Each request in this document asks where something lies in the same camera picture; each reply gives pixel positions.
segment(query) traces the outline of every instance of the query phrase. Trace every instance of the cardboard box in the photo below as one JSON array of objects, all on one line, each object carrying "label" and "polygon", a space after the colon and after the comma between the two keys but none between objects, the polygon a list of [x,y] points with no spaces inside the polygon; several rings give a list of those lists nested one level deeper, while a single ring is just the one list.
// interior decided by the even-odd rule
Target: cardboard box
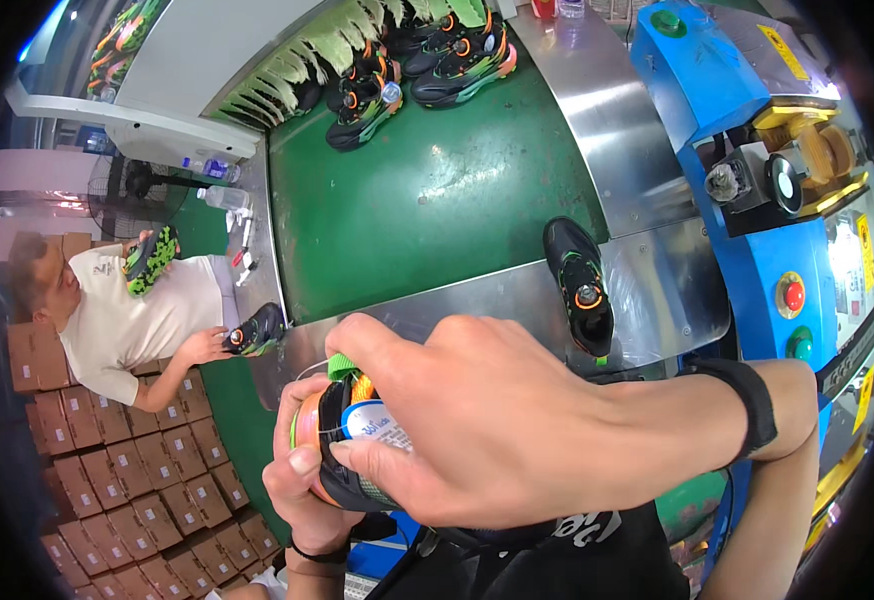
[{"label": "cardboard box", "polygon": [[127,505],[108,510],[107,520],[135,561],[142,561],[157,554],[157,542],[147,533],[143,521],[134,511],[133,506]]},{"label": "cardboard box", "polygon": [[277,536],[267,528],[263,514],[256,510],[243,510],[237,515],[237,524],[244,532],[258,556],[267,557],[281,548]]},{"label": "cardboard box", "polygon": [[118,474],[114,471],[114,465],[111,463],[111,457],[108,456],[107,450],[83,454],[80,457],[80,462],[83,464],[86,476],[90,478],[90,485],[93,486],[93,490],[97,494],[100,506],[105,511],[117,508],[121,504],[127,504],[127,496],[124,494],[123,487],[120,486]]},{"label": "cardboard box", "polygon": [[141,454],[132,439],[107,446],[107,455],[127,498],[137,498],[154,491]]},{"label": "cardboard box", "polygon": [[156,588],[163,600],[175,600],[191,596],[184,582],[177,577],[174,569],[164,560],[164,557],[155,556],[139,562],[137,566],[144,577]]},{"label": "cardboard box", "polygon": [[195,477],[185,485],[207,527],[215,527],[230,518],[231,511],[227,508],[227,503],[224,502],[224,497],[211,474],[205,473]]},{"label": "cardboard box", "polygon": [[214,589],[214,579],[204,570],[203,564],[194,556],[191,548],[177,546],[164,552],[163,558],[195,598],[203,598]]},{"label": "cardboard box", "polygon": [[104,555],[104,561],[108,567],[119,569],[134,561],[127,546],[120,540],[118,532],[107,519],[107,514],[95,514],[91,518],[81,519],[80,524],[83,531],[90,536],[93,545],[97,546],[100,553]]},{"label": "cardboard box", "polygon": [[63,540],[70,546],[74,558],[80,563],[83,572],[94,578],[108,570],[107,560],[97,549],[91,536],[84,531],[80,521],[71,521],[58,526],[57,531],[63,536]]},{"label": "cardboard box", "polygon": [[124,590],[124,586],[120,584],[118,578],[113,573],[107,572],[91,577],[90,582],[97,592],[104,597],[104,600],[130,600],[130,596]]},{"label": "cardboard box", "polygon": [[94,493],[94,486],[91,484],[91,478],[84,470],[79,456],[70,456],[54,461],[54,470],[57,471],[60,484],[63,485],[63,490],[66,492],[70,506],[73,507],[77,517],[80,519],[92,517],[104,510],[100,506],[97,494]]},{"label": "cardboard box", "polygon": [[[144,381],[147,386],[153,386],[157,381],[156,376],[145,377]],[[174,393],[173,399],[162,409],[154,413],[156,415],[156,425],[161,431],[173,429],[174,427],[185,426],[188,424],[187,415],[184,414],[183,404],[179,395]]]},{"label": "cardboard box", "polygon": [[223,465],[231,460],[227,456],[227,450],[224,448],[224,442],[220,438],[213,417],[208,416],[193,421],[190,424],[190,431],[194,434],[194,441],[197,443],[197,450],[200,450],[203,463],[209,468]]},{"label": "cardboard box", "polygon": [[113,576],[131,600],[161,600],[161,593],[144,577],[136,564],[113,571]]},{"label": "cardboard box", "polygon": [[90,393],[90,406],[97,419],[97,430],[104,444],[116,444],[131,439],[131,426],[127,422],[127,408],[116,400],[99,393]]},{"label": "cardboard box", "polygon": [[63,259],[71,262],[71,258],[91,249],[92,240],[89,233],[65,233],[63,234]]},{"label": "cardboard box", "polygon": [[238,571],[235,569],[234,563],[231,562],[230,558],[227,558],[224,547],[220,545],[212,532],[202,531],[193,534],[187,539],[187,545],[200,561],[203,570],[210,574],[213,582],[218,586],[237,574]]},{"label": "cardboard box", "polygon": [[174,484],[161,489],[160,499],[170,511],[170,516],[181,534],[189,536],[198,529],[205,527],[200,510],[191,497],[191,492],[183,483]]},{"label": "cardboard box", "polygon": [[74,450],[71,426],[64,416],[64,403],[59,391],[47,391],[34,396],[36,414],[40,420],[44,443],[51,454]]},{"label": "cardboard box", "polygon": [[140,459],[147,469],[147,476],[155,490],[163,490],[175,483],[180,483],[181,476],[177,472],[170,451],[160,432],[152,433],[133,441],[140,453]]},{"label": "cardboard box", "polygon": [[254,578],[258,575],[263,575],[263,572],[267,570],[267,566],[264,566],[264,563],[260,560],[254,560],[251,562],[251,565],[240,571],[240,574],[247,578],[247,581],[254,581]]},{"label": "cardboard box", "polygon": [[54,325],[20,322],[7,326],[13,390],[21,394],[71,385],[64,347]]},{"label": "cardboard box", "polygon": [[104,600],[104,596],[100,595],[100,591],[93,585],[84,585],[74,589],[74,598],[76,600]]},{"label": "cardboard box", "polygon": [[148,493],[131,501],[131,506],[137,518],[143,523],[144,529],[150,534],[150,539],[154,541],[157,550],[165,550],[183,539],[170,511],[156,493]]},{"label": "cardboard box", "polygon": [[164,431],[163,442],[170,452],[170,458],[174,461],[180,479],[187,481],[207,472],[204,459],[200,457],[200,450],[197,449],[197,441],[191,433],[191,427],[184,425]]},{"label": "cardboard box", "polygon": [[82,588],[91,584],[91,579],[81,568],[77,558],[74,558],[71,548],[64,543],[64,538],[60,534],[43,535],[40,543],[47,549],[50,560],[54,562],[54,566],[71,588]]},{"label": "cardboard box", "polygon": [[238,570],[245,570],[258,559],[251,540],[240,530],[236,521],[228,520],[213,528],[213,535],[223,546],[224,553]]},{"label": "cardboard box", "polygon": [[247,491],[244,489],[243,484],[240,483],[238,470],[234,468],[233,462],[215,466],[210,470],[210,476],[213,477],[217,487],[220,488],[220,493],[224,497],[224,502],[227,503],[228,509],[235,511],[250,503],[250,500],[247,498]]},{"label": "cardboard box", "polygon": [[191,368],[187,372],[187,377],[183,378],[177,388],[177,396],[189,423],[206,419],[213,414],[211,402],[207,400],[207,390],[204,389],[204,379],[198,369]]},{"label": "cardboard box", "polygon": [[146,363],[131,368],[131,375],[139,378],[140,376],[152,376],[155,373],[161,372],[161,363],[156,360],[149,360]]}]

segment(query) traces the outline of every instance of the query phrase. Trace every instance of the plastic bottle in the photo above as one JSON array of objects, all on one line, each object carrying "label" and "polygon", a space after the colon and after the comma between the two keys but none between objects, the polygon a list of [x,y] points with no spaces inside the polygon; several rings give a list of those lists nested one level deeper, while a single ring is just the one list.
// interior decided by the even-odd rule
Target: plastic bottle
[{"label": "plastic bottle", "polygon": [[560,0],[557,10],[561,18],[584,18],[584,0]]},{"label": "plastic bottle", "polygon": [[221,210],[246,209],[251,202],[251,195],[247,193],[247,190],[237,187],[221,187],[220,185],[197,190],[197,198],[206,202],[208,207]]},{"label": "plastic bottle", "polygon": [[217,160],[216,158],[209,160],[185,158],[182,164],[184,169],[189,169],[199,175],[213,177],[216,180],[223,180],[228,184],[233,184],[240,179],[240,167],[238,165]]}]

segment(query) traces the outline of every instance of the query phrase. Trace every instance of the white t-shirt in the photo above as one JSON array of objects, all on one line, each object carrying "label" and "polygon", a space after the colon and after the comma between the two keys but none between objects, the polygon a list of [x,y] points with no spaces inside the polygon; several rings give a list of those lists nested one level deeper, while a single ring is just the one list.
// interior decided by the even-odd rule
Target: white t-shirt
[{"label": "white t-shirt", "polygon": [[74,376],[100,396],[133,404],[130,370],[173,356],[191,334],[224,322],[220,288],[206,256],[175,260],[141,297],[127,292],[119,244],[77,254],[70,268],[81,301],[60,332]]}]

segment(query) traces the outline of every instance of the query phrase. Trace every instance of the metal surface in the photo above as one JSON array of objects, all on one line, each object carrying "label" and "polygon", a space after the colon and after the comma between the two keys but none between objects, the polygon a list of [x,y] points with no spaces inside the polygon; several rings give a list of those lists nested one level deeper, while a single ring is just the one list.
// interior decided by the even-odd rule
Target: metal surface
[{"label": "metal surface", "polygon": [[[250,192],[252,211],[249,227],[250,239],[247,252],[256,262],[256,268],[247,277],[246,283],[234,288],[234,299],[237,303],[237,314],[241,321],[251,317],[262,305],[277,303],[283,310],[284,321],[287,321],[287,308],[284,302],[284,286],[277,267],[277,252],[275,250],[274,228],[270,214],[270,194],[267,174],[267,142],[257,143],[256,153],[239,163],[240,179],[234,187]],[[235,224],[227,235],[227,255],[236,257],[244,241],[244,228]],[[243,264],[230,267],[230,274],[237,282],[245,271]],[[260,383],[257,390],[263,388]]]},{"label": "metal surface", "polygon": [[[838,87],[804,47],[790,25],[747,10],[727,6],[702,6],[717,26],[731,39],[744,58],[754,68],[757,77],[767,86],[771,96],[803,96],[827,101],[840,100]],[[758,26],[768,27],[786,44],[793,59],[803,69],[806,79],[797,78]]]},{"label": "metal surface", "polygon": [[[582,377],[683,354],[719,339],[729,329],[727,295],[700,219],[611,239],[600,250],[614,312],[607,366],[595,366],[594,359],[572,340],[563,301],[543,260],[383,302],[360,312],[380,319],[401,337],[420,343],[427,340],[441,319],[450,315],[513,319]],[[251,288],[264,285],[265,280],[256,280]],[[253,296],[253,302],[262,301],[266,290],[248,296]],[[242,318],[251,310],[250,302],[248,297],[238,299]],[[265,407],[276,410],[284,386],[326,358],[324,339],[345,316],[293,327],[279,350],[250,360],[253,381]]]},{"label": "metal surface", "polygon": [[664,124],[627,49],[592,10],[509,24],[539,68],[587,163],[611,238],[697,216]]}]

